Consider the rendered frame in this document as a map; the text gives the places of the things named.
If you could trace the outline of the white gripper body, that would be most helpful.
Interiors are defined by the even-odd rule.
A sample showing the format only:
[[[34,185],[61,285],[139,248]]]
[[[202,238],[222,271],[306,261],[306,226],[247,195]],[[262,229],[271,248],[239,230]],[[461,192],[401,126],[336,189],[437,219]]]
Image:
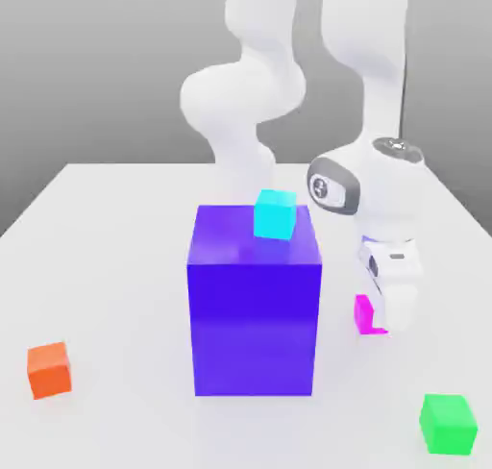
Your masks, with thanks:
[[[373,281],[370,294],[374,309],[374,323],[389,333],[405,331],[412,323],[418,302],[418,283],[415,281]]]

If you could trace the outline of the small magenta cube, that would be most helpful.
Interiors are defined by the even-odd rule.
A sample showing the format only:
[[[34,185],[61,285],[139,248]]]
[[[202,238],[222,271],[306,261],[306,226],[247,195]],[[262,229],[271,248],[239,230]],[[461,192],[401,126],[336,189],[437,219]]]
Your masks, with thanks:
[[[375,327],[374,308],[369,298],[364,294],[358,294],[355,297],[354,320],[357,330],[361,335],[386,335],[388,330],[381,327]]]

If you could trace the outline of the small green cube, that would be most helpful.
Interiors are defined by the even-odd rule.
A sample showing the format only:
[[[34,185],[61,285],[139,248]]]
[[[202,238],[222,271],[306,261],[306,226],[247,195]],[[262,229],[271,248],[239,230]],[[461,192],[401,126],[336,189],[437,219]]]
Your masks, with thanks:
[[[478,423],[463,395],[426,393],[419,425],[430,454],[471,455]]]

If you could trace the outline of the small cyan cube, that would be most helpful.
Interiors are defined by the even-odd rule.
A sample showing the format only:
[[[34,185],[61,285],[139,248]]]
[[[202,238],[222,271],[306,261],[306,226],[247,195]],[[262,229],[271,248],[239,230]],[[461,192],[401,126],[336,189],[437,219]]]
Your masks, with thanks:
[[[254,206],[254,236],[289,240],[296,225],[295,192],[263,189]]]

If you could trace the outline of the small orange cube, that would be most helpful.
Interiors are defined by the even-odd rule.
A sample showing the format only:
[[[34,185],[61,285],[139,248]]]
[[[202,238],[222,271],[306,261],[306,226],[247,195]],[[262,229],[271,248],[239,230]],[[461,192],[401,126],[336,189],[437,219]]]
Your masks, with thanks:
[[[35,400],[72,390],[70,363],[64,342],[30,348],[27,373]]]

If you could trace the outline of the large purple box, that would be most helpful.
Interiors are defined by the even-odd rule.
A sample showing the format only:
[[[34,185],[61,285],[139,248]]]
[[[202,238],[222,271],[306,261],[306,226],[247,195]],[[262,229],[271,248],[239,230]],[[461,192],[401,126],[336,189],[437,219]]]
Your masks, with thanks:
[[[309,210],[289,240],[254,235],[251,206],[201,205],[187,259],[198,396],[312,392],[322,260]]]

